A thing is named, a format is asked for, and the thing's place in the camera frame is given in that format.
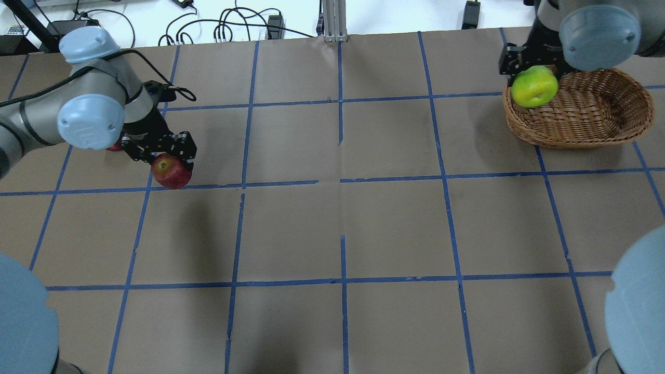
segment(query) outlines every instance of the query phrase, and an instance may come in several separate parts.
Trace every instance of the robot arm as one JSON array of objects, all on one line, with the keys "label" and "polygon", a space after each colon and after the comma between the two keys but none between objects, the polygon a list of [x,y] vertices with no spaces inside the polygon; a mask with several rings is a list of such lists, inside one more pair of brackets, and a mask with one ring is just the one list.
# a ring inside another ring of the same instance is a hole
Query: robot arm
[{"label": "robot arm", "polygon": [[665,57],[661,0],[536,0],[535,6],[527,42],[504,47],[500,74],[514,78],[533,65],[555,65],[561,77],[609,69],[632,55]]},{"label": "robot arm", "polygon": [[148,163],[153,152],[167,152],[192,170],[190,134],[171,132],[157,110],[158,102],[175,99],[174,90],[142,84],[122,56],[131,51],[119,50],[104,29],[77,29],[61,41],[73,67],[65,85],[0,103],[0,178],[26,153],[62,142],[95,150],[119,142],[132,159]]}]

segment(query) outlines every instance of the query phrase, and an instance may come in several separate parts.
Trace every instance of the green apple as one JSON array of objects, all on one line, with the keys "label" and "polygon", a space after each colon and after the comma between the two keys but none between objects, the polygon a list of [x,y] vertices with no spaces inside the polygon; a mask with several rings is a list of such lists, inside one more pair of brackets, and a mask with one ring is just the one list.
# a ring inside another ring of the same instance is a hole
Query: green apple
[{"label": "green apple", "polygon": [[518,105],[533,108],[550,102],[558,89],[554,73],[543,65],[536,65],[517,75],[510,93]]}]

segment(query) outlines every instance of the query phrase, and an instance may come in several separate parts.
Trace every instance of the brown basket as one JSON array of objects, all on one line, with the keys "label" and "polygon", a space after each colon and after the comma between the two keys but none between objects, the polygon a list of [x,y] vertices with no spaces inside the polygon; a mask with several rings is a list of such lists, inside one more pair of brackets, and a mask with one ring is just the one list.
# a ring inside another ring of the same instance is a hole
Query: brown basket
[{"label": "brown basket", "polygon": [[508,127],[525,142],[547,148],[595,148],[630,142],[651,129],[654,103],[642,86],[617,70],[564,76],[559,92],[536,108],[517,105],[503,90]]}]

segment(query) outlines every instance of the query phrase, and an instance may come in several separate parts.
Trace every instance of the blue grid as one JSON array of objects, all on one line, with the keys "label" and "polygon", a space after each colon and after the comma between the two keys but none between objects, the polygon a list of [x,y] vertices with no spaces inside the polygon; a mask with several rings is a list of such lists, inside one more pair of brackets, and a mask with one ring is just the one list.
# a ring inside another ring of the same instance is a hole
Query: blue grid
[{"label": "blue grid", "polygon": [[[503,29],[500,29],[501,38],[505,43],[505,35]],[[471,374],[475,373],[475,367],[473,365],[473,351],[471,338],[469,334],[469,322],[466,315],[466,303],[464,299],[464,281],[471,280],[524,280],[524,279],[549,279],[549,278],[570,278],[573,283],[573,288],[575,290],[576,299],[580,309],[581,319],[583,321],[585,333],[587,335],[589,349],[593,355],[595,355],[595,346],[591,331],[589,329],[589,324],[586,318],[586,313],[584,305],[581,299],[579,292],[579,287],[577,285],[577,278],[585,277],[607,277],[611,275],[611,272],[576,272],[572,261],[568,257],[568,248],[565,241],[565,233],[561,225],[559,214],[557,211],[556,201],[554,195],[551,191],[551,186],[549,183],[550,175],[576,175],[576,174],[612,174],[612,173],[645,173],[649,183],[653,189],[654,197],[656,202],[665,217],[665,208],[663,201],[660,197],[660,193],[654,183],[652,173],[654,172],[665,172],[665,168],[649,168],[642,156],[639,146],[636,142],[633,143],[635,152],[637,153],[642,168],[627,168],[627,169],[606,169],[606,170],[564,170],[549,172],[545,168],[545,163],[543,157],[540,153],[538,147],[535,147],[535,151],[540,163],[541,170],[539,172],[505,172],[505,173],[478,173],[478,174],[446,174],[444,160],[442,157],[441,143],[438,133],[438,123],[436,118],[436,110],[434,107],[435,98],[451,98],[451,97],[476,97],[476,96],[500,96],[499,92],[492,93],[464,93],[464,94],[433,94],[432,84],[430,80],[430,72],[427,64],[427,56],[425,51],[425,46],[422,40],[422,34],[418,32],[418,41],[420,44],[420,50],[422,53],[422,60],[425,68],[426,80],[428,85],[428,95],[422,96],[390,96],[390,97],[379,97],[379,98],[351,98],[343,99],[342,93],[342,44],[338,44],[338,99],[337,100],[316,100],[316,101],[298,101],[298,102],[272,102],[272,103],[263,103],[263,104],[254,104],[253,95],[255,87],[255,76],[257,68],[257,59],[259,54],[259,42],[255,43],[255,52],[253,59],[253,68],[252,68],[252,77],[251,77],[251,88],[250,88],[250,97],[248,104],[234,104],[234,105],[214,105],[214,106],[191,106],[184,108],[168,108],[168,103],[164,105],[162,109],[162,115],[165,115],[168,111],[182,111],[182,110],[207,110],[207,109],[223,109],[223,108],[247,108],[247,128],[245,133],[245,149],[243,153],[243,174],[242,174],[242,183],[240,184],[226,184],[226,185],[198,185],[198,186],[186,186],[184,189],[210,189],[210,188],[260,188],[266,186],[294,186],[294,185],[311,185],[316,184],[318,180],[296,180],[296,181],[287,181],[287,182],[262,182],[262,183],[247,183],[246,173],[247,173],[247,157],[249,154],[249,139],[251,136],[251,114],[253,107],[263,107],[263,106],[291,106],[291,105],[310,105],[310,104],[329,104],[331,102],[338,103],[338,126],[339,126],[339,142],[343,141],[344,138],[344,128],[343,128],[343,113],[342,106],[344,102],[372,102],[372,101],[390,101],[390,100],[418,100],[418,99],[428,99],[430,101],[430,110],[432,114],[432,126],[434,131],[434,137],[436,141],[437,155],[440,165],[440,175],[428,175],[428,176],[403,176],[403,177],[385,177],[385,178],[353,178],[353,179],[341,179],[340,183],[365,183],[365,182],[392,182],[392,181],[401,181],[401,180],[441,180],[444,187],[444,195],[442,198],[446,203],[446,213],[448,215],[448,223],[450,236],[452,240],[452,247],[454,253],[455,269],[456,274],[454,276],[428,276],[428,277],[378,277],[378,278],[348,278],[346,276],[346,238],[344,236],[340,239],[341,246],[341,277],[340,278],[325,278],[325,279],[311,279],[311,280],[289,280],[289,281],[238,281],[237,280],[237,270],[239,265],[240,249],[241,249],[241,233],[242,233],[242,223],[243,223],[243,209],[245,205],[245,194],[242,193],[241,200],[239,204],[239,215],[238,215],[238,226],[237,226],[237,236],[236,236],[236,247],[235,247],[235,257],[233,263],[233,279],[231,282],[209,282],[209,283],[160,283],[160,284],[132,284],[132,273],[134,269],[134,262],[136,259],[136,248],[138,247],[142,226],[144,223],[144,218],[146,215],[146,210],[148,206],[148,200],[150,197],[151,191],[156,190],[167,190],[160,186],[152,186],[152,176],[148,176],[148,180],[145,188],[108,188],[108,189],[89,189],[89,190],[61,190],[61,182],[67,168],[69,156],[72,151],[70,146],[63,166],[61,168],[61,173],[59,174],[58,182],[54,190],[49,191],[28,191],[28,192],[0,192],[0,197],[2,196],[34,196],[34,195],[51,195],[51,203],[47,211],[46,218],[42,230],[39,235],[37,245],[31,260],[30,269],[32,270],[35,266],[37,256],[39,255],[39,249],[41,247],[41,242],[43,241],[44,234],[46,232],[49,218],[51,217],[51,212],[53,211],[53,206],[59,194],[97,194],[97,193],[115,193],[115,192],[144,192],[144,201],[142,206],[142,211],[140,215],[139,224],[136,231],[136,239],[134,242],[134,249],[132,251],[132,257],[130,260],[130,265],[127,271],[126,281],[123,285],[60,285],[60,286],[50,286],[47,287],[50,291],[87,291],[87,290],[123,290],[122,302],[120,306],[120,311],[118,313],[118,321],[116,324],[116,330],[114,334],[114,341],[112,345],[112,351],[110,354],[110,361],[108,364],[108,374],[113,372],[114,360],[116,355],[116,350],[118,347],[118,340],[120,337],[120,331],[122,328],[122,319],[124,317],[124,310],[126,308],[126,301],[128,292],[131,289],[180,289],[180,288],[209,288],[209,287],[228,287],[231,289],[231,299],[229,302],[229,319],[228,319],[228,328],[227,328],[227,342],[225,347],[225,373],[229,372],[229,362],[231,357],[231,342],[232,342],[232,330],[233,330],[233,315],[235,310],[235,294],[238,287],[283,287],[290,285],[317,285],[317,284],[340,284],[342,286],[342,336],[343,336],[343,355],[344,355],[344,372],[347,374],[349,372],[349,361],[348,361],[348,312],[347,312],[347,298],[346,298],[346,289],[347,285],[350,283],[384,283],[384,282],[419,282],[419,281],[456,281],[458,283],[459,297],[460,297],[460,313],[462,317],[462,323],[464,327],[465,335],[465,344],[467,348],[467,358],[469,361],[469,368]],[[173,81],[176,73],[176,67],[178,63],[178,56],[180,53],[180,46],[176,48],[176,55],[174,58],[174,63],[171,72],[171,80]],[[26,56],[21,67],[21,71],[13,85],[11,94],[9,98],[13,96],[15,89],[21,79],[21,75],[25,69],[25,66],[28,61],[28,56]],[[647,86],[647,89],[665,89],[663,86]],[[561,273],[536,273],[536,274],[487,274],[487,275],[463,275],[462,269],[460,266],[460,259],[458,254],[458,249],[456,245],[455,237],[455,228],[454,228],[454,218],[452,215],[452,209],[450,208],[450,196],[448,193],[448,179],[455,178],[504,178],[504,177],[519,177],[519,176],[542,176],[545,182],[545,186],[549,195],[550,203],[552,205],[553,214],[555,216],[555,221],[557,223],[557,229],[559,231],[561,245],[564,251],[564,256],[566,257],[569,270],[568,272]]]}]

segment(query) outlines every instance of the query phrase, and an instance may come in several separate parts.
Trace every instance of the white background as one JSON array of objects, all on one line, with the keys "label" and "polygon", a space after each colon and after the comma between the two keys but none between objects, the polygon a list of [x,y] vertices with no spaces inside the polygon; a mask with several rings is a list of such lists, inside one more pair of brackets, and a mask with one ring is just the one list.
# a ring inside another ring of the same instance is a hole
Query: white background
[{"label": "white background", "polygon": [[[412,31],[454,30],[462,25],[462,13],[466,0],[346,0],[347,31],[352,34],[406,33]],[[234,7],[233,0],[195,0],[194,5],[199,14],[189,15],[174,23],[170,29],[174,36],[180,26],[188,21],[199,18],[218,19],[226,8]],[[319,13],[318,0],[238,0],[239,7],[248,7],[256,11],[265,8],[282,10],[286,27],[310,35],[316,35],[316,24]],[[51,21],[71,19],[74,5],[42,7]],[[191,8],[181,9],[171,0],[121,0],[119,3],[109,0],[97,0],[81,3],[79,10],[112,9],[125,14],[136,30],[136,47],[157,45],[160,35],[164,34],[166,25],[179,15],[192,12]],[[44,17],[36,8],[31,9],[38,19],[46,25]],[[116,39],[123,48],[132,42],[131,30],[121,16],[113,13],[91,13],[100,24]],[[526,7],[522,0],[481,0],[479,28],[531,26],[534,10]],[[237,15],[229,16],[228,21],[242,22]],[[262,23],[258,17],[251,19],[253,23]],[[0,4],[0,33],[4,34],[16,21],[12,12]],[[189,26],[189,33],[195,43],[214,43],[212,30],[215,23],[198,23]],[[265,33],[265,28],[252,27],[251,39],[256,40]],[[286,33],[286,38],[302,37]],[[233,27],[233,38],[236,41],[247,40],[244,27]],[[29,39],[39,45],[32,34]]]}]

